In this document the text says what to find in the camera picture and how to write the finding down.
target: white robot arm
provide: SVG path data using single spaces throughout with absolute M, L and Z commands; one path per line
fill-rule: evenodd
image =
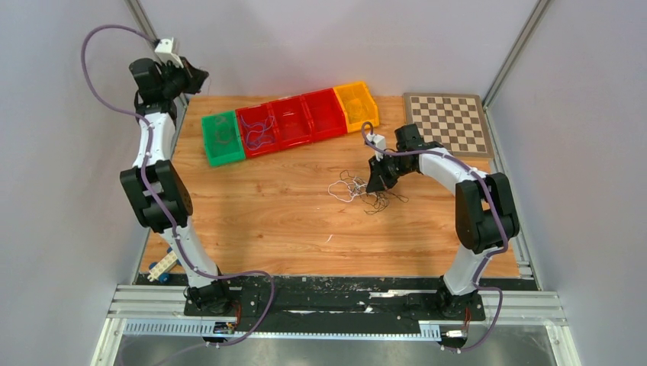
M 375 150 L 369 160 L 368 193 L 392 188 L 402 175 L 419 172 L 438 181 L 456 197 L 456 233 L 459 246 L 452 267 L 442 276 L 436 296 L 439 311 L 454 317 L 474 300 L 477 283 L 491 255 L 504 246 L 492 211 L 484 209 L 485 198 L 479 177 L 488 187 L 506 237 L 519 233 L 519 220 L 510 183 L 502 173 L 488 175 L 452 156 L 439 143 L 425 143 L 415 124 L 395 131 L 397 151 L 385 152 L 385 138 L 372 132 L 365 136 Z
M 132 169 L 121 172 L 121 184 L 140 224 L 160 234 L 177 253 L 190 292 L 200 306 L 222 297 L 226 290 L 208 277 L 220 272 L 195 232 L 191 198 L 171 163 L 171 152 L 176 121 L 173 100 L 181 93 L 199 92 L 208 73 L 194 68 L 176 52 L 177 43 L 172 38 L 162 39 L 155 49 L 162 63 L 138 59 L 130 64 L 138 86 L 135 108 L 144 119 L 137 121 L 141 128 L 137 158 Z M 149 186 L 164 207 L 153 199 Z M 164 210 L 171 213 L 174 222 Z

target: metal floor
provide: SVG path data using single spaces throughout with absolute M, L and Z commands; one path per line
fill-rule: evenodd
M 470 327 L 470 343 L 479 339 L 483 326 Z M 117 366 L 149 366 L 201 339 L 181 336 L 128 336 L 121 342 L 123 358 Z M 556 365 L 546 328 L 498 326 L 487 343 L 462 355 L 440 351 L 429 342 L 340 341 L 303 339 L 247 339 L 231 348 L 200 348 L 164 365 Z

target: white wall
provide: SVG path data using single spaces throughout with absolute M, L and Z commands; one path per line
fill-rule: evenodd
M 141 2 L 157 34 L 211 73 L 211 95 L 366 80 L 377 95 L 484 96 L 536 0 Z
M 585 366 L 645 364 L 647 2 L 560 0 L 491 109 Z
M 83 37 L 134 26 L 123 1 L 0 5 L 0 364 L 89 363 L 116 283 L 144 230 L 119 184 L 139 128 L 100 105 L 80 66 Z M 146 44 L 107 30 L 89 47 L 99 92 L 129 107 L 128 64 Z

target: wooden table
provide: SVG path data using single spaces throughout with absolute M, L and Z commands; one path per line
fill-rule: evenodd
M 212 168 L 204 154 L 201 118 L 271 101 L 275 97 L 195 97 L 180 132 L 173 164 L 194 204 L 202 245 L 222 272 L 262 269 L 275 275 L 440 276 L 459 245 L 454 198 L 419 174 L 400 178 L 384 211 L 368 215 L 359 199 L 344 203 L 328 185 L 350 170 L 368 180 L 373 151 L 359 133 Z M 404 123 L 401 97 L 375 98 L 376 131 L 394 147 Z M 489 172 L 486 159 L 466 159 Z M 168 245 L 151 233 L 141 263 L 159 261 Z M 176 266 L 174 271 L 181 271 Z M 512 250 L 498 255 L 489 277 L 518 277 Z

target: aluminum frame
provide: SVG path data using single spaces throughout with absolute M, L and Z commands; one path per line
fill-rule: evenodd
M 234 321 L 229 316 L 192 317 L 184 315 L 183 286 L 120 285 L 108 310 L 101 338 L 92 359 L 92 365 L 112 365 L 117 356 L 122 336 L 207 336 L 213 322 Z M 435 291 L 389 290 L 374 292 L 375 297 L 399 297 L 411 293 Z M 487 319 L 473 324 L 488 325 L 497 309 L 496 291 L 481 291 Z M 440 326 L 459 325 L 460 321 L 420 320 L 420 334 L 364 333 L 290 333 L 257 332 L 253 338 L 265 339 L 347 339 L 397 340 L 434 342 L 439 338 Z M 549 334 L 555 360 L 559 365 L 578 364 L 564 310 L 556 292 L 504 291 L 504 302 L 498 326 L 544 326 Z M 233 337 L 241 336 L 238 332 Z
M 521 33 L 515 40 L 510 53 L 508 53 L 499 73 L 494 78 L 492 86 L 488 90 L 488 93 L 485 94 L 483 98 L 483 111 L 487 111 L 490 105 L 494 102 L 494 99 L 497 97 L 501 86 L 503 85 L 505 79 L 507 78 L 508 73 L 514 66 L 514 63 L 517 61 L 517 58 L 523 51 L 523 48 L 526 46 L 528 39 L 533 35 L 533 32 L 537 28 L 537 25 L 542 20 L 548 6 L 552 4 L 553 0 L 538 0 L 535 4 L 535 8 L 530 13 L 528 20 L 523 25 Z

